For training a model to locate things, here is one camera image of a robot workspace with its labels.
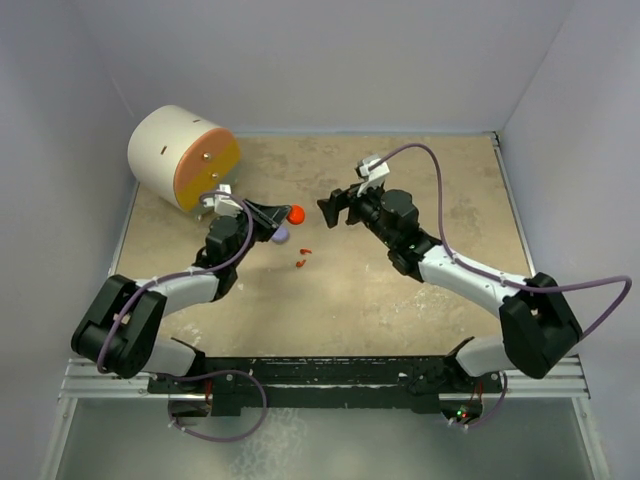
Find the purple earbud charging case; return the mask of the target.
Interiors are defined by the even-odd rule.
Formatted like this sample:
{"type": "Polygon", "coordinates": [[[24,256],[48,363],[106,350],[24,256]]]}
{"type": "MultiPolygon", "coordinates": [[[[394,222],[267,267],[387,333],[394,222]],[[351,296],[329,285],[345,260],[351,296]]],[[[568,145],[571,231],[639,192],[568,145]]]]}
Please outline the purple earbud charging case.
{"type": "Polygon", "coordinates": [[[272,235],[271,240],[276,244],[284,244],[290,238],[290,232],[287,227],[280,226],[272,235]]]}

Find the orange earbud charging case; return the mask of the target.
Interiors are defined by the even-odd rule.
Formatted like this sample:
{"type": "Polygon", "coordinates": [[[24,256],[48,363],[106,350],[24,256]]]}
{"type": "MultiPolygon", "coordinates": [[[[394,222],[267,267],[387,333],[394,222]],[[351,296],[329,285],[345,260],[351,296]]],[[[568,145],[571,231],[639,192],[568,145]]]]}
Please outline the orange earbud charging case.
{"type": "Polygon", "coordinates": [[[287,221],[292,225],[300,225],[306,219],[305,210],[299,205],[292,205],[287,215],[287,221]]]}

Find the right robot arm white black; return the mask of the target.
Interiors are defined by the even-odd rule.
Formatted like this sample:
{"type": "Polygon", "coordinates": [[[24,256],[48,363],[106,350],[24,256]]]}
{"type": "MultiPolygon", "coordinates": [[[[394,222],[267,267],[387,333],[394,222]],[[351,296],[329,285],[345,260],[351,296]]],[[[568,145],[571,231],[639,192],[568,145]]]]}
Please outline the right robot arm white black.
{"type": "Polygon", "coordinates": [[[467,391],[480,376],[499,370],[541,379],[581,340],[583,331],[552,277],[505,274],[447,251],[443,240],[421,228],[408,192],[360,192],[353,184],[317,205],[330,228],[341,211],[348,213],[347,224],[363,224],[387,247],[400,274],[454,292],[499,320],[500,334],[471,337],[449,353],[444,376],[452,389],[467,391]]]}

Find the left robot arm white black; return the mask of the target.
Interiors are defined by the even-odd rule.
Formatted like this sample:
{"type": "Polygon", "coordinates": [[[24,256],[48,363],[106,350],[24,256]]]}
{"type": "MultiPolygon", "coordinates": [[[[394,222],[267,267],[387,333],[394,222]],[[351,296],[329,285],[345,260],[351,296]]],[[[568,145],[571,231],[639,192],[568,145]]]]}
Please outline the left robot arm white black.
{"type": "Polygon", "coordinates": [[[198,390],[206,378],[197,361],[202,353],[159,337],[162,320],[226,296],[249,249],[269,241],[292,210],[244,201],[239,212],[212,220],[205,245],[187,269],[149,280],[110,276],[74,331],[71,349],[101,373],[126,379],[141,372],[168,375],[182,391],[198,390]]]}

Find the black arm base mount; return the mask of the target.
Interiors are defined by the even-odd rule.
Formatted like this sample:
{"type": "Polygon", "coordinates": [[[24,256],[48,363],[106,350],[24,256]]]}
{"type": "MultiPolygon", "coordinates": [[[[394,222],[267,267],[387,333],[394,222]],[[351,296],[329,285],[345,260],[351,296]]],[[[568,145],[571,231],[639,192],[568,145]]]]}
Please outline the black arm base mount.
{"type": "Polygon", "coordinates": [[[172,399],[208,395],[213,416],[236,416],[262,406],[262,387],[271,408],[402,409],[439,413],[446,399],[497,394],[499,374],[466,376],[443,355],[346,357],[206,357],[196,355],[180,381],[157,374],[151,394],[172,399]]]}

